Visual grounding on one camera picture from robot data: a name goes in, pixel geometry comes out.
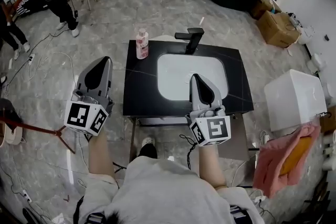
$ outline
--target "white t-shirt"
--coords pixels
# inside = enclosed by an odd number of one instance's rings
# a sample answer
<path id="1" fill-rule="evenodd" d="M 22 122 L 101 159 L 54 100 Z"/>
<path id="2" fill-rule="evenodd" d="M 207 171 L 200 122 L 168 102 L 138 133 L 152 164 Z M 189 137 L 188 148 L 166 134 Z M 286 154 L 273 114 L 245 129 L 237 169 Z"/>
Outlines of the white t-shirt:
<path id="1" fill-rule="evenodd" d="M 111 176 L 89 174 L 79 224 L 95 212 L 106 218 L 118 212 L 124 224 L 235 224 L 230 205 L 247 210 L 253 224 L 264 224 L 243 188 L 215 190 L 182 165 L 140 156 L 128 165 L 120 189 Z"/>

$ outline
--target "sneaker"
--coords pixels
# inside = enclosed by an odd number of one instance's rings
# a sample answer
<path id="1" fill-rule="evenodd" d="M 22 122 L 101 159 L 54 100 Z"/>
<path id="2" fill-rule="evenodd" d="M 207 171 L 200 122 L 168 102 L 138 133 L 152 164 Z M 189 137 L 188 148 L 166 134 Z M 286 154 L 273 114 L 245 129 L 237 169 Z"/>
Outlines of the sneaker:
<path id="1" fill-rule="evenodd" d="M 23 48 L 25 49 L 25 52 L 29 52 L 29 50 L 30 50 L 30 45 L 29 45 L 29 43 L 28 43 L 28 42 L 24 43 L 24 44 L 23 44 Z"/>
<path id="2" fill-rule="evenodd" d="M 146 137 L 144 140 L 142 140 L 142 147 L 144 145 L 147 145 L 147 144 L 153 144 L 153 146 L 155 146 L 155 139 L 154 138 L 151 138 L 151 137 Z"/>
<path id="3" fill-rule="evenodd" d="M 77 37 L 79 35 L 78 27 L 76 27 L 74 30 L 71 30 L 72 36 Z"/>
<path id="4" fill-rule="evenodd" d="M 6 76 L 1 77 L 0 78 L 0 86 L 2 86 L 5 83 L 6 80 L 7 80 Z"/>
<path id="5" fill-rule="evenodd" d="M 64 25 L 66 25 L 66 24 L 67 24 L 67 22 L 59 23 L 59 25 L 56 27 L 56 29 L 61 30 L 64 27 Z"/>
<path id="6" fill-rule="evenodd" d="M 17 50 L 14 50 L 14 60 L 19 58 L 20 51 L 21 51 L 21 47 L 19 47 Z"/>

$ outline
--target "bathroom vanity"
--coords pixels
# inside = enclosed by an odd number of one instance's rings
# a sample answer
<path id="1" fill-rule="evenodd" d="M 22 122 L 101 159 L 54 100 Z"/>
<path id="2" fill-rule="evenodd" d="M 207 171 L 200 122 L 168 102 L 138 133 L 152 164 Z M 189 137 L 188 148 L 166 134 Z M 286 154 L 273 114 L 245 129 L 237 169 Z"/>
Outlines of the bathroom vanity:
<path id="1" fill-rule="evenodd" d="M 194 73 L 219 90 L 226 115 L 254 109 L 245 68 L 236 49 L 199 44 L 186 54 L 185 42 L 149 41 L 149 56 L 136 57 L 130 40 L 125 74 L 123 115 L 142 125 L 186 124 L 192 111 L 189 81 Z"/>

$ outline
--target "tiled floor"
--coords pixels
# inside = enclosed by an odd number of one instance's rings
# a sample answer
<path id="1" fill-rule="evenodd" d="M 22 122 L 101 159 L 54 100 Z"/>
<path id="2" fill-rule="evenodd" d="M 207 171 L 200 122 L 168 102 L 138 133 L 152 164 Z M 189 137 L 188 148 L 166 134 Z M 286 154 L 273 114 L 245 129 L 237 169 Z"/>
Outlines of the tiled floor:
<path id="1" fill-rule="evenodd" d="M 290 56 L 285 49 L 266 45 L 255 21 L 248 14 L 217 6 L 210 0 L 99 0 L 96 3 L 91 0 L 91 12 L 86 2 L 81 4 L 80 0 L 74 0 L 74 4 L 79 10 L 80 36 L 72 38 L 68 31 L 41 42 L 34 49 L 36 57 L 32 66 L 29 69 L 25 66 L 14 78 L 7 98 L 24 122 L 51 129 L 61 127 L 66 100 L 70 98 L 74 85 L 70 60 L 55 52 L 67 53 L 72 58 L 75 76 L 94 59 L 110 56 L 113 61 L 111 96 L 116 105 L 105 128 L 111 156 L 120 165 L 128 164 L 131 137 L 131 123 L 122 116 L 128 41 L 135 38 L 141 27 L 146 28 L 150 37 L 174 35 L 177 31 L 186 32 L 188 27 L 197 27 L 201 18 L 205 17 L 202 24 L 205 34 L 201 43 L 239 49 L 255 106 L 254 111 L 244 114 L 250 142 L 259 143 L 261 131 L 269 130 L 264 86 L 290 68 L 308 72 L 305 64 L 308 56 L 301 46 L 292 45 Z M 35 45 L 55 32 L 58 18 L 47 10 L 21 18 L 17 24 L 30 43 Z M 0 52 L 0 72 L 7 72 L 9 79 L 28 55 L 22 53 L 14 62 L 14 69 L 8 71 L 8 61 L 12 56 L 11 47 L 4 45 Z M 35 72 L 40 58 L 40 68 Z M 173 156 L 175 161 L 186 165 L 190 145 L 179 134 L 191 135 L 187 127 L 147 127 L 138 131 L 141 137 L 148 134 L 156 136 L 159 157 Z M 77 180 L 84 179 L 87 173 L 79 147 L 80 140 L 84 158 L 87 159 L 86 140 L 82 136 L 78 140 L 71 131 L 65 133 L 66 140 L 76 148 L 76 155 L 72 155 L 51 135 L 26 131 L 24 137 L 26 143 L 18 146 L 5 144 L 0 148 L 0 162 L 13 178 L 13 190 L 27 190 L 34 202 L 33 208 L 40 214 L 43 213 L 42 208 L 44 214 L 51 218 L 60 214 L 72 217 L 77 201 L 84 194 L 84 188 Z M 318 140 L 311 150 L 305 166 L 310 172 L 303 173 L 300 183 L 285 188 L 272 200 L 262 203 L 277 219 L 290 219 L 301 208 L 303 200 L 311 195 L 321 175 L 323 158 L 320 144 Z M 192 169 L 195 171 L 198 170 L 197 161 L 196 148 L 191 154 Z M 221 161 L 230 186 L 242 162 Z M 251 166 L 253 164 L 239 169 L 234 185 L 238 185 L 245 175 L 253 173 L 253 169 L 248 169 Z M 20 195 L 12 194 L 11 181 L 2 170 L 0 177 L 4 183 L 0 201 L 24 222 L 22 208 L 27 206 L 26 202 Z M 117 173 L 119 183 L 122 183 L 123 177 L 123 171 Z M 264 218 L 267 223 L 272 223 L 270 215 L 265 214 Z M 58 224 L 62 221 L 71 223 L 71 219 L 65 218 Z"/>

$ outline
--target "black pants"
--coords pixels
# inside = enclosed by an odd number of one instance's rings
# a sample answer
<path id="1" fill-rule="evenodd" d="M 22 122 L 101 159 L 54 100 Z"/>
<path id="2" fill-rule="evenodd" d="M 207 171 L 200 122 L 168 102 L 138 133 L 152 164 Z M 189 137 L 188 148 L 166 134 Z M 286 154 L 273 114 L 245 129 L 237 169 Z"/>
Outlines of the black pants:
<path id="1" fill-rule="evenodd" d="M 155 146 L 153 146 L 153 144 L 146 144 L 144 145 L 141 150 L 140 150 L 140 154 L 139 156 L 146 156 L 152 159 L 157 159 L 158 153 L 156 152 L 156 148 Z"/>
<path id="2" fill-rule="evenodd" d="M 20 28 L 18 28 L 14 22 L 10 26 L 7 26 L 6 19 L 1 19 L 0 22 L 0 37 L 6 41 L 14 50 L 19 48 L 19 45 L 15 41 L 14 37 L 12 37 L 11 33 L 17 37 L 21 44 L 27 42 L 25 34 L 22 33 Z"/>
<path id="3" fill-rule="evenodd" d="M 45 0 L 49 9 L 59 17 L 60 23 L 67 22 L 70 30 L 74 30 L 78 22 L 73 16 L 67 0 Z"/>

